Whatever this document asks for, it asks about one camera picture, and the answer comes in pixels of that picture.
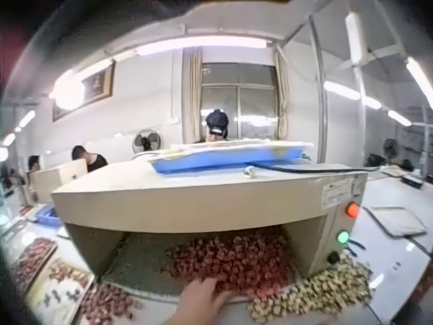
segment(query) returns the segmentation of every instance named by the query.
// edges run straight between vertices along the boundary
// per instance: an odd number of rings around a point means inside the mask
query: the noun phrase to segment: black cable
[[[293,169],[283,168],[269,165],[262,165],[257,162],[249,162],[248,166],[253,166],[260,169],[267,169],[268,171],[281,171],[282,173],[295,173],[295,174],[315,174],[315,173],[350,173],[353,171],[378,171],[379,167],[374,169],[366,168],[346,168],[346,169]]]

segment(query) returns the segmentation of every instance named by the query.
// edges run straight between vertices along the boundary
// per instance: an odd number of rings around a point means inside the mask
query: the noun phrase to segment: blue container
[[[246,148],[227,151],[197,152],[172,159],[150,161],[158,173],[171,174],[207,169],[244,167],[248,163],[281,164],[302,157],[305,146],[287,147],[286,151],[276,152],[267,148]]]
[[[37,222],[41,225],[48,225],[49,227],[63,226],[62,220],[55,213],[52,204],[45,205],[41,210],[36,213]]]

